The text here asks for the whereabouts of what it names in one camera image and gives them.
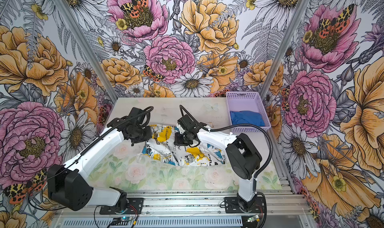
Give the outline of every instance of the orange flower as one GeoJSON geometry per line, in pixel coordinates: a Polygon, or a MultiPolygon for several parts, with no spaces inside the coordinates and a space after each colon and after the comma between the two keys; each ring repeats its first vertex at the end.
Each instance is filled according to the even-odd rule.
{"type": "Polygon", "coordinates": [[[15,211],[12,216],[8,211],[0,211],[0,227],[2,228],[25,228],[26,215],[15,211]]]}
{"type": "Polygon", "coordinates": [[[319,139],[320,152],[313,156],[321,172],[317,177],[311,175],[302,180],[303,185],[315,200],[329,209],[337,204],[336,213],[339,216],[348,214],[355,206],[361,206],[358,221],[365,220],[369,216],[368,208],[380,206],[380,199],[375,198],[376,193],[362,183],[366,181],[361,172],[353,169],[357,161],[353,151],[336,134],[323,134],[319,139]]]}
{"type": "Polygon", "coordinates": [[[203,55],[196,62],[198,65],[209,69],[205,77],[213,77],[213,83],[210,84],[211,93],[224,89],[231,80],[236,78],[235,70],[240,71],[240,66],[237,64],[237,56],[229,58],[229,56],[219,57],[218,54],[209,53],[203,55]]]}
{"type": "Polygon", "coordinates": [[[266,114],[271,123],[273,134],[275,135],[275,138],[278,139],[281,132],[281,125],[283,123],[283,118],[281,117],[281,107],[270,105],[266,108],[266,114]]]}
{"type": "MultiPolygon", "coordinates": [[[[101,62],[101,66],[113,87],[115,87],[116,84],[120,84],[128,88],[129,86],[142,82],[142,75],[140,75],[139,69],[123,59],[105,59],[101,62]]],[[[99,78],[97,78],[96,81],[99,86],[103,87],[99,78]]]]}
{"type": "Polygon", "coordinates": [[[54,101],[56,111],[59,113],[73,114],[78,118],[81,110],[88,112],[88,118],[96,124],[98,116],[97,100],[94,89],[90,87],[80,72],[76,73],[76,78],[70,81],[70,85],[60,86],[54,101]]]}
{"type": "Polygon", "coordinates": [[[21,27],[11,32],[0,26],[0,84],[11,84],[8,92],[17,91],[23,82],[34,84],[49,96],[68,81],[67,62],[48,37],[38,34],[37,53],[28,64],[29,35],[21,27]]]}
{"type": "MultiPolygon", "coordinates": [[[[266,62],[259,62],[250,67],[251,72],[248,72],[244,75],[244,84],[252,85],[253,87],[262,84],[265,81],[266,75],[271,69],[272,59],[267,60],[266,62]]],[[[277,96],[281,87],[283,86],[283,65],[280,64],[279,69],[276,72],[276,75],[273,77],[273,81],[270,86],[270,91],[272,94],[277,96]]]]}
{"type": "Polygon", "coordinates": [[[219,24],[213,24],[217,18],[227,11],[227,5],[217,0],[192,0],[184,3],[180,22],[188,30],[187,34],[196,34],[200,39],[200,51],[224,54],[236,43],[236,32],[239,21],[233,16],[219,24]]]}
{"type": "Polygon", "coordinates": [[[149,86],[149,91],[144,91],[144,97],[175,97],[175,95],[168,87],[154,83],[149,86]]]}
{"type": "Polygon", "coordinates": [[[355,90],[346,90],[348,98],[357,103],[356,113],[340,130],[345,140],[353,145],[353,156],[362,169],[376,176],[384,168],[384,58],[358,69],[355,73],[355,90]]]}

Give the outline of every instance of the pink peony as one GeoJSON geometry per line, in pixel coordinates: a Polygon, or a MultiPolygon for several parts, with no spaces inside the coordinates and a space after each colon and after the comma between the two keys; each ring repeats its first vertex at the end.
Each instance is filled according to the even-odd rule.
{"type": "Polygon", "coordinates": [[[37,102],[0,111],[0,185],[26,183],[43,168],[60,164],[57,155],[64,122],[37,102]]]}
{"type": "Polygon", "coordinates": [[[165,83],[173,84],[176,78],[192,73],[195,69],[192,48],[175,37],[159,36],[143,51],[147,58],[147,66],[153,72],[163,75],[165,83]]]}
{"type": "Polygon", "coordinates": [[[340,33],[331,31],[326,38],[320,38],[319,21],[321,19],[337,18],[343,10],[336,11],[336,7],[330,10],[324,5],[314,12],[310,23],[305,26],[305,34],[301,46],[296,51],[296,58],[299,61],[309,64],[314,69],[322,69],[329,73],[336,70],[343,64],[356,49],[358,42],[353,42],[356,37],[360,19],[356,18],[356,6],[349,18],[349,24],[340,33]]]}
{"type": "Polygon", "coordinates": [[[116,23],[117,30],[121,30],[126,43],[150,40],[157,35],[164,34],[168,28],[168,10],[157,0],[148,0],[148,7],[140,11],[138,18],[125,16],[121,5],[132,3],[132,0],[107,0],[108,12],[112,14],[109,20],[116,23]]]}
{"type": "Polygon", "coordinates": [[[331,81],[320,71],[300,71],[290,86],[288,103],[287,123],[301,127],[312,138],[327,129],[336,112],[331,81]]]}

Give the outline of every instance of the black mounting plate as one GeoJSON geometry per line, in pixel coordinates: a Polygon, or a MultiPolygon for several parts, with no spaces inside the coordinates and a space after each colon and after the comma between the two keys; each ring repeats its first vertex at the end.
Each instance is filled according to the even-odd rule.
{"type": "MultiPolygon", "coordinates": [[[[141,214],[143,201],[144,201],[144,198],[127,198],[128,205],[133,206],[137,210],[138,215],[141,214]]],[[[134,215],[135,211],[130,207],[128,207],[128,209],[124,213],[121,213],[121,211],[114,206],[101,206],[100,208],[100,215],[116,215],[116,214],[134,215]]]]}
{"type": "MultiPolygon", "coordinates": [[[[238,197],[224,197],[225,212],[227,214],[244,213],[240,209],[240,207],[238,205],[238,201],[239,201],[238,197]]],[[[260,207],[264,207],[262,205],[262,202],[263,202],[262,197],[256,197],[255,202],[251,206],[251,211],[249,213],[261,213],[260,207]]]]}

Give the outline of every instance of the green leaf print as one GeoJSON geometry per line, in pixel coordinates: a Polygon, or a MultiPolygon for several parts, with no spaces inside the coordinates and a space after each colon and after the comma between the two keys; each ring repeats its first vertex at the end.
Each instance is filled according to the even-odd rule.
{"type": "Polygon", "coordinates": [[[99,163],[94,169],[93,169],[93,172],[97,171],[98,169],[101,168],[103,164],[102,163],[99,163]]]}
{"type": "Polygon", "coordinates": [[[116,166],[113,162],[109,162],[109,166],[113,169],[113,171],[116,171],[116,166]]]}

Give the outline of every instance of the black cable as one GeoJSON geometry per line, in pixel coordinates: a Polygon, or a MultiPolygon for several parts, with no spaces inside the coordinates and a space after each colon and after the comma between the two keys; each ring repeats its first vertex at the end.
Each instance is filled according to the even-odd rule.
{"type": "Polygon", "coordinates": [[[238,126],[251,126],[251,127],[254,127],[256,129],[258,129],[259,131],[261,131],[267,142],[268,142],[268,147],[269,147],[269,155],[268,155],[268,158],[266,159],[266,162],[262,165],[262,167],[260,169],[258,169],[255,173],[255,175],[253,177],[257,177],[266,167],[267,165],[270,163],[271,159],[272,159],[272,155],[273,155],[273,144],[272,144],[272,140],[271,138],[269,137],[269,135],[266,133],[265,130],[263,130],[261,127],[257,126],[257,125],[253,125],[253,124],[247,124],[247,123],[242,123],[242,124],[237,124],[237,125],[229,125],[229,126],[226,126],[226,127],[223,127],[223,128],[219,128],[219,129],[208,129],[206,127],[204,127],[203,124],[201,124],[200,122],[198,122],[189,112],[188,110],[186,110],[184,108],[184,106],[180,105],[180,111],[181,111],[181,115],[184,116],[184,113],[183,113],[183,110],[185,111],[185,113],[196,123],[198,124],[202,129],[206,130],[206,131],[209,131],[209,132],[218,132],[218,131],[223,131],[223,130],[227,130],[227,129],[231,129],[231,128],[234,128],[234,127],[238,127],[238,126]]]}
{"type": "Polygon", "coordinates": [[[93,220],[95,221],[95,225],[97,226],[97,228],[100,228],[100,227],[97,225],[96,217],[95,217],[96,209],[97,209],[98,207],[99,207],[99,206],[97,205],[97,206],[95,207],[95,211],[93,212],[93,220]]]}
{"type": "Polygon", "coordinates": [[[262,192],[257,192],[257,194],[259,195],[261,195],[262,197],[263,197],[263,199],[264,199],[264,214],[263,214],[263,220],[262,220],[262,223],[261,223],[261,225],[258,227],[258,228],[262,228],[263,227],[263,225],[265,224],[265,221],[266,221],[266,214],[267,214],[267,210],[266,210],[266,199],[265,199],[265,195],[264,195],[264,193],[262,193],[262,192]]]}

